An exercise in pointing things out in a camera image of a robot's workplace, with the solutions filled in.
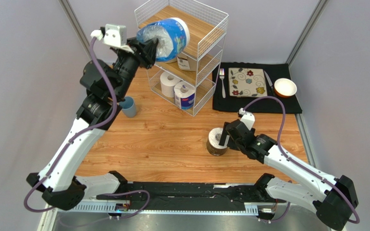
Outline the white wire wooden shelf rack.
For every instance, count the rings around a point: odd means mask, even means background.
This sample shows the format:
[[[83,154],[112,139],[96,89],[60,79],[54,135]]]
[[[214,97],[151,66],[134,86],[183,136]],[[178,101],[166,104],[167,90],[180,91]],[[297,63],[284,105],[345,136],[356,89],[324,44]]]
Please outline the white wire wooden shelf rack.
[[[195,116],[215,92],[216,83],[210,76],[221,63],[229,15],[196,0],[148,0],[134,10],[134,15],[138,28],[169,17],[187,24],[190,43],[183,54],[195,61],[196,69],[185,71],[178,63],[156,63],[147,77],[151,90],[172,104],[175,99],[162,94],[160,76],[164,72],[194,86],[194,103],[185,112]]]

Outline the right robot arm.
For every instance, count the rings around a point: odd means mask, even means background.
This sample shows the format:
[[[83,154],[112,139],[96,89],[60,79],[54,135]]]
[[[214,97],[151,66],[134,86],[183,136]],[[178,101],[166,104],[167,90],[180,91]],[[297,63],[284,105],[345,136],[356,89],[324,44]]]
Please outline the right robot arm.
[[[255,184],[259,191],[308,209],[333,230],[341,231],[348,222],[360,222],[356,211],[357,193],[349,177],[337,178],[314,168],[271,137],[255,135],[255,129],[239,119],[224,124],[220,143],[283,172],[296,182],[293,184],[272,174],[263,174]]]

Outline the white roll dark brown wrapper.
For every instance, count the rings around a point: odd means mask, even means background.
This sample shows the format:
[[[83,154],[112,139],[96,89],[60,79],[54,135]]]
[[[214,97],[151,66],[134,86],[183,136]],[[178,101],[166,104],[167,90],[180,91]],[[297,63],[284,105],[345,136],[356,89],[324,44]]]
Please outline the white roll dark brown wrapper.
[[[208,134],[206,147],[208,152],[213,156],[224,155],[228,150],[227,147],[219,144],[222,132],[222,128],[214,128]]]

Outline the plain white paper towel roll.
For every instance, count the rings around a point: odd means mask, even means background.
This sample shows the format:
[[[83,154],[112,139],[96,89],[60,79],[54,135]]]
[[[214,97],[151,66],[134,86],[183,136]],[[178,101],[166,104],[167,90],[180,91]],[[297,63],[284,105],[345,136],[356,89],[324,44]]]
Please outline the plain white paper towel roll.
[[[174,87],[181,81],[181,79],[170,74],[169,72],[164,71],[160,75],[159,80],[162,94],[168,98],[174,98]]]

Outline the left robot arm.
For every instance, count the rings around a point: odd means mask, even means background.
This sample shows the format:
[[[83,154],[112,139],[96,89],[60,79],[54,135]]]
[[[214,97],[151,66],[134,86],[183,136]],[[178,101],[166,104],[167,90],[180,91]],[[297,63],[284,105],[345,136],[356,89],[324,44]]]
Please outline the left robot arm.
[[[109,66],[90,51],[80,84],[87,95],[59,150],[38,173],[30,173],[27,182],[39,191],[48,209],[70,210],[82,200],[116,193],[125,179],[116,171],[94,177],[76,176],[83,159],[110,128],[119,112],[120,102],[140,67],[149,69],[156,61],[158,40],[128,39],[128,50],[115,48],[116,62]]]

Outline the white roll blue label wrapper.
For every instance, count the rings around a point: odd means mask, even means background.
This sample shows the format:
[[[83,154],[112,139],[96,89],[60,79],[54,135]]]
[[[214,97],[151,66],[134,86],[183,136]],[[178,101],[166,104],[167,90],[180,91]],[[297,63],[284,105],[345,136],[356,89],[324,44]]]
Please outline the white roll blue label wrapper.
[[[174,87],[175,105],[181,110],[193,107],[195,102],[195,87],[185,81],[177,83]]]

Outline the blue paper towel roll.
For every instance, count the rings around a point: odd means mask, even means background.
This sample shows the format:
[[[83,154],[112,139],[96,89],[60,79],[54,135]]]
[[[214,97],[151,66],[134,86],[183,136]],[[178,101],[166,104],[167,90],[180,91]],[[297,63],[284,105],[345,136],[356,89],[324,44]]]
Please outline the blue paper towel roll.
[[[156,62],[167,62],[176,58],[190,42],[188,26],[178,17],[149,23],[137,32],[136,37],[140,42],[158,40]]]

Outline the brown paper roll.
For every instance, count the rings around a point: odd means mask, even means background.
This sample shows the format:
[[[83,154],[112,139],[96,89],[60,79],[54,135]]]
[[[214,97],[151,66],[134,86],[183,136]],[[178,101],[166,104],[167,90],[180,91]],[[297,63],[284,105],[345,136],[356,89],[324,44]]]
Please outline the brown paper roll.
[[[179,69],[184,71],[196,71],[197,70],[197,59],[192,58],[189,55],[180,53],[176,56],[177,64]]]

